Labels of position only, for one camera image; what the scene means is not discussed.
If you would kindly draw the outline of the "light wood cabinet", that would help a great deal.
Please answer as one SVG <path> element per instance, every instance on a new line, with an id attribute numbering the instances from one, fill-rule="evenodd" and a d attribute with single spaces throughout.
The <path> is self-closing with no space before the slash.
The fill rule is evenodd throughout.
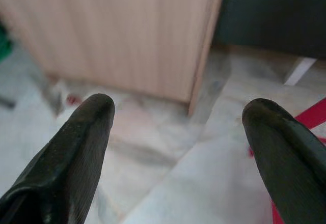
<path id="1" fill-rule="evenodd" d="M 222 0 L 0 0 L 52 77 L 179 101 L 194 112 Z"/>

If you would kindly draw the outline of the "black TV console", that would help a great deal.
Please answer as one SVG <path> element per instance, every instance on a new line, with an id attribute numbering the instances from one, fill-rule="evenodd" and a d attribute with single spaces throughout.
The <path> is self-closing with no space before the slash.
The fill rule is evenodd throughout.
<path id="1" fill-rule="evenodd" d="M 326 60 L 326 0 L 222 0 L 213 41 L 296 55 L 285 81 L 293 86 Z"/>

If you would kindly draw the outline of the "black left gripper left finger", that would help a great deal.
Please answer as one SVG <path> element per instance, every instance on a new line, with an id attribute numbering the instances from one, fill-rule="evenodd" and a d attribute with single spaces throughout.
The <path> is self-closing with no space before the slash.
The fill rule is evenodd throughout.
<path id="1" fill-rule="evenodd" d="M 110 96 L 86 99 L 0 198 L 0 224 L 84 224 L 114 114 Z"/>

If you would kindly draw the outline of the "green object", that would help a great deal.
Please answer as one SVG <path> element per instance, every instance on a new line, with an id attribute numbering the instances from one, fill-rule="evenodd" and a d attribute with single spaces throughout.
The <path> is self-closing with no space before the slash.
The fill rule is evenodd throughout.
<path id="1" fill-rule="evenodd" d="M 7 30 L 0 22 L 0 62 L 12 52 L 12 41 L 9 38 Z"/>

